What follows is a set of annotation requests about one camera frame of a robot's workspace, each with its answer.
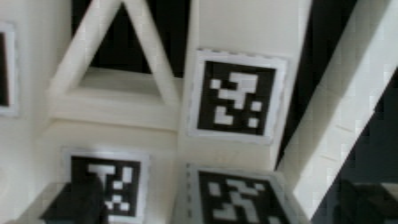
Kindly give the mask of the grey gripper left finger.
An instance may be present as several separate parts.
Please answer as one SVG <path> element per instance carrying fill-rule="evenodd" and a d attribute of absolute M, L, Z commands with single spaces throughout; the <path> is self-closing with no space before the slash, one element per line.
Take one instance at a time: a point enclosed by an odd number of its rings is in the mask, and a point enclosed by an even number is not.
<path fill-rule="evenodd" d="M 98 177 L 66 184 L 41 215 L 45 224 L 109 224 L 104 185 Z"/>

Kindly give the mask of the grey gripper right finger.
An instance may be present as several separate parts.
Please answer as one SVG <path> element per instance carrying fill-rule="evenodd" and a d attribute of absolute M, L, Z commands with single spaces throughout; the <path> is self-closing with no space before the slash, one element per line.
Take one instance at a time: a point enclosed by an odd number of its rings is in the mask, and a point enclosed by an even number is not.
<path fill-rule="evenodd" d="M 398 224 L 398 183 L 342 181 L 333 224 Z"/>

